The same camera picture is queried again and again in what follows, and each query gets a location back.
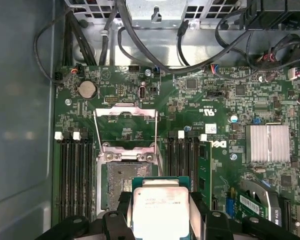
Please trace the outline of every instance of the chipset heatsink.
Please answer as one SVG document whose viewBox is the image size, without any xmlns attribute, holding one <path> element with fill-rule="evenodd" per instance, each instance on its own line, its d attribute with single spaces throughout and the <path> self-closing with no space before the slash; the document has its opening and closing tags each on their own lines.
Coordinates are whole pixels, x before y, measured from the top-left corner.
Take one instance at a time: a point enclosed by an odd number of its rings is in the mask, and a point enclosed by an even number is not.
<svg viewBox="0 0 300 240">
<path fill-rule="evenodd" d="M 246 157 L 252 163 L 286 163 L 290 161 L 289 126 L 246 126 Z"/>
</svg>

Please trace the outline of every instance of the internal usb port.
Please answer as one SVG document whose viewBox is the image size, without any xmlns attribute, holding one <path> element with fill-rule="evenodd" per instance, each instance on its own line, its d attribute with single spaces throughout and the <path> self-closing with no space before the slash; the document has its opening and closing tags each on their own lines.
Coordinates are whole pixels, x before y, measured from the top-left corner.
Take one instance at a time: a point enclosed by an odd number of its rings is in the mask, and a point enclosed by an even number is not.
<svg viewBox="0 0 300 240">
<path fill-rule="evenodd" d="M 144 86 L 139 87 L 139 98 L 140 99 L 146 98 L 146 88 Z"/>
</svg>

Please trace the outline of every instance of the motherboard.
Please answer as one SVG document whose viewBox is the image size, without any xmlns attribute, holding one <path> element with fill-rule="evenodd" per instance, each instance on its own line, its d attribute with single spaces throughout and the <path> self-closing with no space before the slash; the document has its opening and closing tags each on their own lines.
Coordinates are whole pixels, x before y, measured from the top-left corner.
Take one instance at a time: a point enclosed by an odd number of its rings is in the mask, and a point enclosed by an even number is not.
<svg viewBox="0 0 300 240">
<path fill-rule="evenodd" d="M 189 176 L 212 210 L 300 236 L 300 78 L 288 69 L 224 80 L 208 69 L 85 66 L 56 87 L 54 130 L 53 225 L 115 210 L 133 177 Z"/>
</svg>

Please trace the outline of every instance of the gray case wall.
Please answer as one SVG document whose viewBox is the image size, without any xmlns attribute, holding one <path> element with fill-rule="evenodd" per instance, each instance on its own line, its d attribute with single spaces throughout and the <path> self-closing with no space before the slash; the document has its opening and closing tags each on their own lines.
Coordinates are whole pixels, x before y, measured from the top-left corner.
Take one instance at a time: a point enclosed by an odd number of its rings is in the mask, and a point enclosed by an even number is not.
<svg viewBox="0 0 300 240">
<path fill-rule="evenodd" d="M 51 226 L 53 91 L 32 45 L 60 10 L 53 0 L 0 0 L 0 240 L 33 240 Z M 39 41 L 48 72 L 61 49 L 61 38 L 52 36 L 50 29 Z"/>
</svg>

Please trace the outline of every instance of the white connector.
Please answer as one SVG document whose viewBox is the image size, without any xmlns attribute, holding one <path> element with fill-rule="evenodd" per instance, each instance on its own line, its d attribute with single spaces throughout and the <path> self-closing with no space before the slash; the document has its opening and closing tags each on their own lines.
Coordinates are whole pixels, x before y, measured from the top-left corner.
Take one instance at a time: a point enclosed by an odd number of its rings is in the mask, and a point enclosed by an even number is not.
<svg viewBox="0 0 300 240">
<path fill-rule="evenodd" d="M 81 140 L 81 134 L 79 131 L 74 131 L 73 132 L 73 140 L 75 141 L 80 141 Z"/>
<path fill-rule="evenodd" d="M 297 72 L 297 68 L 296 67 L 290 68 L 288 70 L 288 78 L 289 78 L 289 80 L 295 80 L 295 79 L 298 78 L 298 76 L 296 75 L 296 72 Z"/>
<path fill-rule="evenodd" d="M 184 139 L 185 138 L 185 131 L 179 130 L 178 131 L 178 139 Z"/>
<path fill-rule="evenodd" d="M 199 140 L 200 140 L 200 142 L 206 142 L 208 140 L 208 135 L 200 134 Z"/>
<path fill-rule="evenodd" d="M 62 132 L 60 131 L 54 132 L 54 139 L 57 141 L 62 141 L 64 139 Z"/>
</svg>

